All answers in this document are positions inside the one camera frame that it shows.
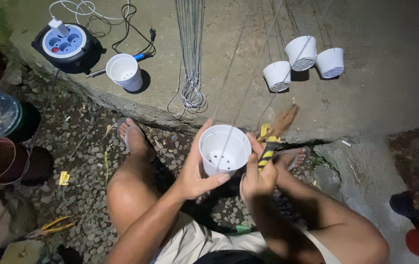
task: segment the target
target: yellow-black handle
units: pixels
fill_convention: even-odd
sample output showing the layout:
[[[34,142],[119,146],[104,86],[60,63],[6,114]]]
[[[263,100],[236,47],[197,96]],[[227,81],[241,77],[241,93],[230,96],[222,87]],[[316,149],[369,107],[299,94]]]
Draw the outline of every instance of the yellow-black handle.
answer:
[[[275,148],[278,146],[278,144],[280,144],[280,140],[275,136],[270,136],[266,140],[266,143],[267,145],[265,146],[264,152],[258,160],[258,172],[262,171],[268,164],[270,159],[273,157],[273,154],[275,153]]]

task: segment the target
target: person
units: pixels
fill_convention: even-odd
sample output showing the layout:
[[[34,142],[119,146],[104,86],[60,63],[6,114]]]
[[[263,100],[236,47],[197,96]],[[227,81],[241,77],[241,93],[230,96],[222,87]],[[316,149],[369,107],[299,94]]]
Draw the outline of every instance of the person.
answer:
[[[120,137],[127,139],[132,154],[115,172],[107,189],[110,219],[119,235],[107,263],[263,263],[264,256],[293,264],[387,261],[388,243],[370,221],[287,170],[294,154],[281,155],[259,173],[257,155],[264,147],[250,134],[254,153],[241,181],[241,198],[259,231],[226,236],[179,212],[186,200],[195,199],[230,178],[227,174],[201,177],[198,141],[210,123],[209,119],[198,131],[178,178],[162,196],[153,185],[153,148],[130,118],[120,126]],[[299,165],[305,158],[305,148],[294,151],[300,156]],[[271,201],[275,186],[295,201],[301,215],[312,222],[312,230],[294,227],[281,217]]]

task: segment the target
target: white plastic pot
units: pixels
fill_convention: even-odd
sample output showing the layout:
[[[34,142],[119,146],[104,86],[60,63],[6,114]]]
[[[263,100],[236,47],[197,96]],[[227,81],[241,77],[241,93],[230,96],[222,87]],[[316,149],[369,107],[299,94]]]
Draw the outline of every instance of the white plastic pot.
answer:
[[[291,40],[285,47],[291,68],[303,71],[312,67],[317,60],[316,38],[302,36]]]
[[[272,63],[265,67],[264,76],[270,91],[286,90],[291,83],[291,65],[286,61]]]
[[[252,152],[247,136],[240,129],[227,124],[213,125],[207,129],[201,135],[198,147],[203,169],[209,176],[219,172],[232,176],[247,163]]]
[[[322,51],[317,56],[317,68],[325,79],[340,75],[345,70],[343,64],[343,49],[339,47]]]
[[[130,54],[118,54],[113,56],[105,67],[107,75],[112,81],[123,86],[130,92],[141,89],[143,84],[141,69],[136,59]]]

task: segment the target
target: flip-flop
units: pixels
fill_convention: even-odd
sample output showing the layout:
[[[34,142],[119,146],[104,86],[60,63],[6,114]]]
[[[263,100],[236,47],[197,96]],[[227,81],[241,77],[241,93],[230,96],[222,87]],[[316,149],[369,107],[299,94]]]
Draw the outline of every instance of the flip-flop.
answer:
[[[302,163],[299,164],[299,167],[302,166],[302,165],[304,165],[304,164],[306,164],[307,160],[310,157],[310,148],[305,147],[305,146],[303,148],[306,150],[306,152],[303,153],[303,154],[306,154],[306,158],[304,158],[304,160],[302,161]],[[299,153],[295,152],[294,150],[288,149],[288,150],[281,151],[279,153],[275,153],[274,156],[281,155],[281,154],[284,154],[284,153],[291,153],[291,154],[296,155],[295,159],[293,160],[293,163],[291,163],[291,165],[289,165],[289,167],[287,168],[288,171],[290,171],[290,170],[293,169],[293,167],[296,165],[296,162],[299,160]]]
[[[139,132],[141,132],[141,134],[143,134],[144,138],[146,138],[146,135],[143,133],[142,129],[138,125],[136,125],[136,124],[128,125],[126,123],[127,118],[132,119],[131,117],[123,117],[122,119],[120,119],[117,122],[117,136],[120,139],[120,141],[122,141],[123,144],[126,146],[126,151],[129,151],[130,153],[132,153],[130,147],[128,146],[128,135],[130,135],[131,129],[135,129],[135,130],[138,130]],[[123,123],[125,123],[128,126],[126,131],[124,132],[125,133],[124,134],[124,140],[120,136],[120,127]]]

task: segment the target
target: hand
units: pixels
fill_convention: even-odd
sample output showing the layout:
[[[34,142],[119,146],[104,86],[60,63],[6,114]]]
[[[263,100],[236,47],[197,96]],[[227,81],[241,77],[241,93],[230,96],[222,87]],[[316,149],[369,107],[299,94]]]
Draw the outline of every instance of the hand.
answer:
[[[225,173],[218,173],[205,179],[201,178],[200,164],[202,159],[198,149],[198,142],[203,132],[210,127],[210,124],[211,118],[206,121],[196,134],[180,175],[172,185],[174,193],[183,200],[195,199],[230,179],[230,176]]]
[[[242,178],[240,193],[242,201],[250,203],[255,196],[271,195],[273,193],[278,178],[278,170],[270,160],[265,168],[260,173],[258,172],[258,159],[265,147],[252,134],[247,133],[247,137],[255,153],[248,157],[247,173]]]

